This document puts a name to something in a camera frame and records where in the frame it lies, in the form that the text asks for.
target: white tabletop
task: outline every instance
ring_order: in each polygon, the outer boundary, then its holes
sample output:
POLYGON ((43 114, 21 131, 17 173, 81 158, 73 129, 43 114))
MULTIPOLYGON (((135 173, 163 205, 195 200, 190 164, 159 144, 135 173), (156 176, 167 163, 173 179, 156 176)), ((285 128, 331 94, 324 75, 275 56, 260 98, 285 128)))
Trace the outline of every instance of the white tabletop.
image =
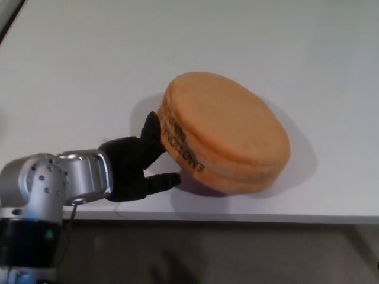
MULTIPOLYGON (((378 13, 377 0, 28 1, 0 45, 0 165, 138 135, 171 79, 206 70, 263 97, 288 131, 275 185, 99 201, 78 218, 378 222, 378 13)), ((171 170, 164 155, 146 174, 171 170)))

